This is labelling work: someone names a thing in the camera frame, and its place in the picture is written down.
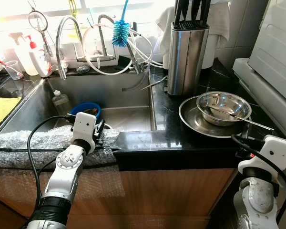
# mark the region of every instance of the kitchen sink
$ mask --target kitchen sink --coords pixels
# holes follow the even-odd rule
[[[122,88],[136,85],[142,76],[136,73],[123,73],[113,76],[77,75],[68,76],[66,80],[59,77],[42,80],[0,132],[32,130],[46,118],[58,115],[51,100],[55,90],[66,94],[72,107],[83,102],[97,103],[102,109],[100,118],[113,128],[119,128],[123,132],[154,130],[150,89],[122,91]],[[147,77],[140,88],[148,84]],[[65,120],[53,120],[43,125],[39,131],[48,131],[62,125],[69,123]]]

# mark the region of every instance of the white bottle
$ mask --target white bottle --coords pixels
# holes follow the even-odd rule
[[[32,63],[34,64],[34,67],[36,68],[38,74],[41,77],[48,77],[53,72],[51,70],[50,62],[46,60],[43,49],[37,47],[37,44],[35,42],[32,42],[30,35],[28,35],[27,37],[30,40],[31,50],[29,50],[29,55],[32,60]]]
[[[29,55],[29,44],[25,42],[22,32],[21,33],[10,33],[9,36],[14,39],[16,46],[14,47],[14,51],[22,64],[25,72],[29,75],[38,75],[36,68],[30,58]]]
[[[69,98],[66,94],[61,94],[60,91],[54,92],[54,97],[52,98],[52,101],[56,107],[56,110],[59,115],[66,115],[69,113],[72,109],[71,104],[69,102]]]

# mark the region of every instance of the knife block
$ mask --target knife block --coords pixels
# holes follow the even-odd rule
[[[209,26],[200,21],[181,21],[178,28],[171,24],[168,95],[193,95],[197,91]]]

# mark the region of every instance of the black countertop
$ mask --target black countertop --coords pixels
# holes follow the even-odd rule
[[[75,74],[75,71],[68,72],[68,75]],[[151,69],[151,83],[164,76],[162,69]],[[0,97],[22,97],[16,108],[0,124],[0,129],[42,81],[44,79],[38,75],[25,75],[22,79],[14,81],[7,74],[0,74]],[[235,157],[235,153],[239,147],[231,139],[208,137],[184,125],[178,109],[188,97],[168,97],[164,92],[166,85],[167,81],[163,81],[151,90],[156,130],[120,133],[115,145],[121,150],[114,152],[120,170],[236,168],[240,159]],[[215,60],[211,69],[202,70],[201,73],[197,95],[208,91],[225,91],[244,98],[252,107],[253,121],[273,127],[279,136],[284,137],[238,83],[236,76],[230,74],[218,60]],[[266,134],[270,132],[252,127],[251,136],[263,139]]]

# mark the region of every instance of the bubble wrap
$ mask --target bubble wrap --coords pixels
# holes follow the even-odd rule
[[[57,149],[70,144],[72,138],[71,126],[66,125],[52,129],[48,132],[36,132],[31,139],[31,149]],[[104,146],[111,146],[117,139],[120,130],[105,129],[101,139]],[[26,149],[30,131],[18,131],[0,134],[0,148]],[[36,168],[42,167],[45,163],[53,160],[59,152],[32,152]],[[98,164],[115,162],[115,157],[110,149],[95,150],[93,154],[86,157],[84,167]],[[30,169],[28,152],[0,152],[0,168],[22,168]]]
[[[48,132],[36,132],[31,139],[31,148],[56,149],[70,144],[71,126],[63,126]],[[104,130],[101,139],[104,146],[111,146],[120,130]],[[0,134],[0,148],[27,148],[30,131]],[[54,159],[59,152],[32,152],[37,168]],[[113,163],[116,159],[110,149],[95,150],[86,157],[84,170],[79,177],[75,200],[87,201],[93,198],[124,196],[118,166],[85,169],[85,167]],[[47,168],[54,168],[52,163]],[[24,216],[29,216],[36,198],[35,178],[30,169],[27,152],[0,152],[0,200]],[[52,172],[42,172],[41,190],[44,191]]]

